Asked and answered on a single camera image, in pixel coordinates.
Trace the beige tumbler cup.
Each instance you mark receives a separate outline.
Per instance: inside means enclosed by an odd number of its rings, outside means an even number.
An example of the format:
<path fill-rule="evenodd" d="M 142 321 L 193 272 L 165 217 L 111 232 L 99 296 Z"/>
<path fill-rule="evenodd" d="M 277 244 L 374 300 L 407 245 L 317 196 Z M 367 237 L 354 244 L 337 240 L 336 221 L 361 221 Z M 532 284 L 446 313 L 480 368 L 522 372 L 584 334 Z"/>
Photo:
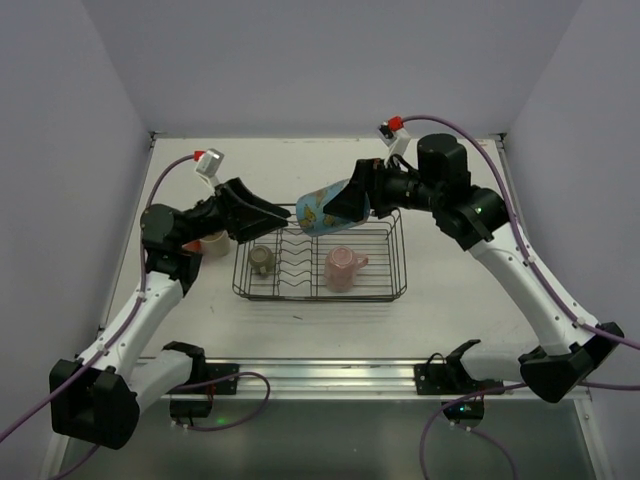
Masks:
<path fill-rule="evenodd" d="M 230 238 L 226 231 L 207 235 L 199 240 L 200 248 L 205 258 L 220 258 L 226 256 L 231 249 Z"/>

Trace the orange mug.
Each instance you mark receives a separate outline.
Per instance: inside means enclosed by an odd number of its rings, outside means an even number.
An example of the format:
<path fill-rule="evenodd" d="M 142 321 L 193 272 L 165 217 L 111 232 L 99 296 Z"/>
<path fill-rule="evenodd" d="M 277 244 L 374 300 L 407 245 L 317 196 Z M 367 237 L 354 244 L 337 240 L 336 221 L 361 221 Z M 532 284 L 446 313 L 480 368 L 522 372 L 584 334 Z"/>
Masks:
<path fill-rule="evenodd" d="M 202 251 L 201 242 L 199 240 L 188 242 L 183 245 L 183 249 L 193 253 L 200 253 Z"/>

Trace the blue butterfly mug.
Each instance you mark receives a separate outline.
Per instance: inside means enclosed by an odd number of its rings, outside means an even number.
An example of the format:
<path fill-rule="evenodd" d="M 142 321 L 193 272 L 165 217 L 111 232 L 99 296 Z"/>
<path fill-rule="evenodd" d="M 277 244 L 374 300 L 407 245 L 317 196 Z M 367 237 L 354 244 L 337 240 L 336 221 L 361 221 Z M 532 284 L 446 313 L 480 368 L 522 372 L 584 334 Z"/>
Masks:
<path fill-rule="evenodd" d="M 368 198 L 365 198 L 364 218 L 359 222 L 324 212 L 324 207 L 342 191 L 347 183 L 348 180 L 343 179 L 298 198 L 295 205 L 296 218 L 305 234 L 310 237 L 324 236 L 362 225 L 368 220 L 370 213 Z"/>

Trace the pink faceted mug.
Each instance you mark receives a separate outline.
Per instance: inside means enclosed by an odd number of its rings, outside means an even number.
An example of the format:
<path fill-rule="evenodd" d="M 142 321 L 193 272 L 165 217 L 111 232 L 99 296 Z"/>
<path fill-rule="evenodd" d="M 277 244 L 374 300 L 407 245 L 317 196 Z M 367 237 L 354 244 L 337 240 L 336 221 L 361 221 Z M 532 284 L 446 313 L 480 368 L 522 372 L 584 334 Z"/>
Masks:
<path fill-rule="evenodd" d="M 350 291 L 359 271 L 369 263 L 366 254 L 357 253 L 347 246 L 337 246 L 325 257 L 324 279 L 326 287 L 334 293 Z"/>

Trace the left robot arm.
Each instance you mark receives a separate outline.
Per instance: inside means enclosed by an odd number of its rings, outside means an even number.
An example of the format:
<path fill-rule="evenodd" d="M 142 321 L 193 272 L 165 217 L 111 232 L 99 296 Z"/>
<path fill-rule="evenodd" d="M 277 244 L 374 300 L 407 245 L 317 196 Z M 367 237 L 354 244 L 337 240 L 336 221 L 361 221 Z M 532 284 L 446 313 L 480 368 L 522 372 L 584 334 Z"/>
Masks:
<path fill-rule="evenodd" d="M 173 341 L 144 366 L 137 361 L 166 316 L 197 279 L 202 256 L 186 245 L 225 232 L 237 243 L 285 227 L 290 212 L 231 179 L 188 210 L 147 206 L 140 218 L 141 277 L 126 305 L 75 360 L 49 374 L 54 432 L 110 449 L 132 437 L 141 414 L 171 391 L 200 389 L 209 380 L 205 354 Z"/>

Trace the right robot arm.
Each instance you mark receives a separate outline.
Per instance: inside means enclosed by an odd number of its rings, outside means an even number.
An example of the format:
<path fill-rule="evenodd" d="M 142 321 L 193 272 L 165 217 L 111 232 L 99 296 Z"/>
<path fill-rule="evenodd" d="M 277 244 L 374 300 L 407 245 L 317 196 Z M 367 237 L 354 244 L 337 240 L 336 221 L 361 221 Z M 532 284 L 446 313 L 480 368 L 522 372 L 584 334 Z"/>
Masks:
<path fill-rule="evenodd" d="M 384 218 L 399 208 L 431 213 L 440 231 L 493 275 L 538 344 L 529 348 L 469 340 L 425 373 L 455 391 L 522 382 L 542 400 L 559 402 L 613 352 L 622 330 L 578 306 L 536 258 L 521 229 L 511 225 L 505 200 L 472 184 L 467 151 L 454 136 L 421 138 L 417 160 L 415 168 L 397 153 L 386 161 L 357 161 L 351 178 L 324 205 L 324 213 L 353 223 L 367 213 Z"/>

